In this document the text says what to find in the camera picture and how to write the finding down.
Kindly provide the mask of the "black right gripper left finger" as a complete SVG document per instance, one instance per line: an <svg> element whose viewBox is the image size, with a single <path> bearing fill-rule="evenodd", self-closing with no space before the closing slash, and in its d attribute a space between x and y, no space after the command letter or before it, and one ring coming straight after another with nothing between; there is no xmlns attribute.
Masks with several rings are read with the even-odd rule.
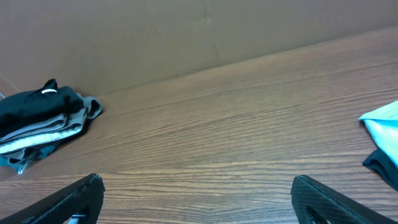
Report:
<svg viewBox="0 0 398 224"><path fill-rule="evenodd" d="M96 224L105 187L98 174L90 174L31 206L1 220L1 224Z"/></svg>

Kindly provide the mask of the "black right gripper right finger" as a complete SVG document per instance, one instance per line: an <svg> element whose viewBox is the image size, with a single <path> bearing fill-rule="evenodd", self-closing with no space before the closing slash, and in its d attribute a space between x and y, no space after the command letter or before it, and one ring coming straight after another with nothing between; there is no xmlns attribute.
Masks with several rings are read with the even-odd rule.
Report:
<svg viewBox="0 0 398 224"><path fill-rule="evenodd" d="M290 194L300 224L397 224L307 175L294 178Z"/></svg>

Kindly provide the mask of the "light blue t-shirt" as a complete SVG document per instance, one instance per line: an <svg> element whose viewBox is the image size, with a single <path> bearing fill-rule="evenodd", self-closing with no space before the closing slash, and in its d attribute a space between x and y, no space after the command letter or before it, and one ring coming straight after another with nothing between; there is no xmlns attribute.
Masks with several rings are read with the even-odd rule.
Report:
<svg viewBox="0 0 398 224"><path fill-rule="evenodd" d="M377 147L397 166L397 101L363 114L360 118Z"/></svg>

